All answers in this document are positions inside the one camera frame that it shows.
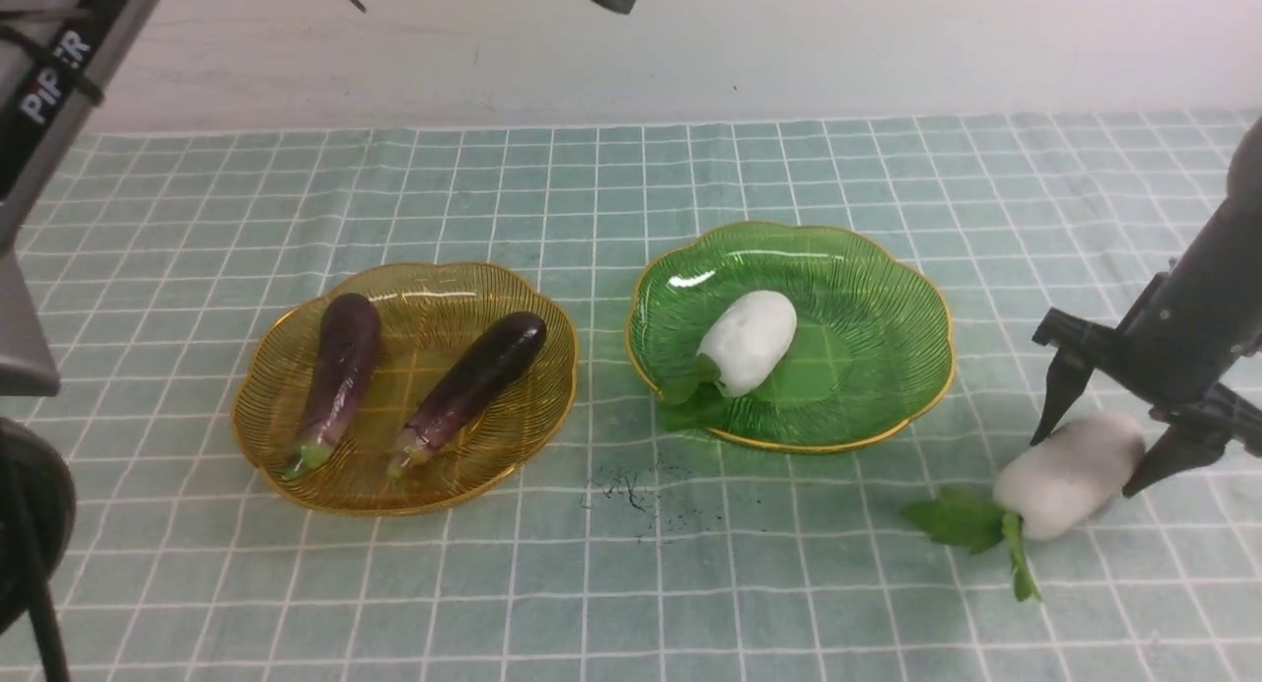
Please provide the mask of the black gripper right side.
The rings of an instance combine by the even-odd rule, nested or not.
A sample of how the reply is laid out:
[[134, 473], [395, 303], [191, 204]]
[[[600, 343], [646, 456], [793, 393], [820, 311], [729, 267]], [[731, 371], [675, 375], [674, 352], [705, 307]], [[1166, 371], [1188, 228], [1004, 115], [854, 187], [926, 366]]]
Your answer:
[[1055, 349], [1039, 426], [1029, 445], [1053, 434], [1104, 373], [1148, 403], [1167, 423], [1122, 489], [1136, 498], [1153, 484], [1204, 469], [1237, 440], [1259, 453], [1259, 408], [1222, 383], [1239, 359], [1259, 349], [1259, 290], [1196, 287], [1170, 273], [1151, 278], [1116, 326], [1049, 308], [1032, 335]]

